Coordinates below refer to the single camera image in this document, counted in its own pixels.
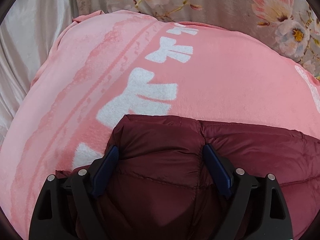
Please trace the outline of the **maroon quilted puffer jacket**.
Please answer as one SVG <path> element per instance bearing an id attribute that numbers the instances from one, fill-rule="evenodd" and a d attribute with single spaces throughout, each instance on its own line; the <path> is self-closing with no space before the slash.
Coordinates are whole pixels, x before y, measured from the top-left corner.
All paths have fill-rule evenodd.
<path id="1" fill-rule="evenodd" d="M 98 210 L 110 239 L 207 239 L 227 207 L 202 161 L 211 144 L 251 175 L 276 176 L 294 239 L 319 226 L 319 133 L 272 124 L 125 115 L 102 147 L 120 162 Z"/>

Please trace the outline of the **pink fleece blanket white bows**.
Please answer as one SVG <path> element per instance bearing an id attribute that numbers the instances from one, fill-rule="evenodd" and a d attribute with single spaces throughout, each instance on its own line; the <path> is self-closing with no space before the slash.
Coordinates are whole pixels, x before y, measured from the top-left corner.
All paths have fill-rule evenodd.
<path id="1" fill-rule="evenodd" d="M 101 158 L 125 115 L 280 124 L 319 133 L 319 81 L 243 33 L 130 11 L 76 18 L 1 145 L 1 208 L 22 239 L 42 185 Z"/>

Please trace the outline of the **silver satin curtain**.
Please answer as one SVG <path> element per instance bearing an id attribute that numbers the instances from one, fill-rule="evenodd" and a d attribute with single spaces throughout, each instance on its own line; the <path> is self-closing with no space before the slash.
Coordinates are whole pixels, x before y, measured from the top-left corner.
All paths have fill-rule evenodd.
<path id="1" fill-rule="evenodd" d="M 1 139 L 36 72 L 78 9 L 75 0 L 16 0 L 1 23 Z"/>

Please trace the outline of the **grey floral bed sheet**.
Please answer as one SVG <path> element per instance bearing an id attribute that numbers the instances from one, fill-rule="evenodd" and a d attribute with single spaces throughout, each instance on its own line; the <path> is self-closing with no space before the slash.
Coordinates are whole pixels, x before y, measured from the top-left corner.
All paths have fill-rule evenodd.
<path id="1" fill-rule="evenodd" d="M 319 9 L 308 0 L 76 0 L 80 15 L 129 10 L 239 31 L 319 77 Z"/>

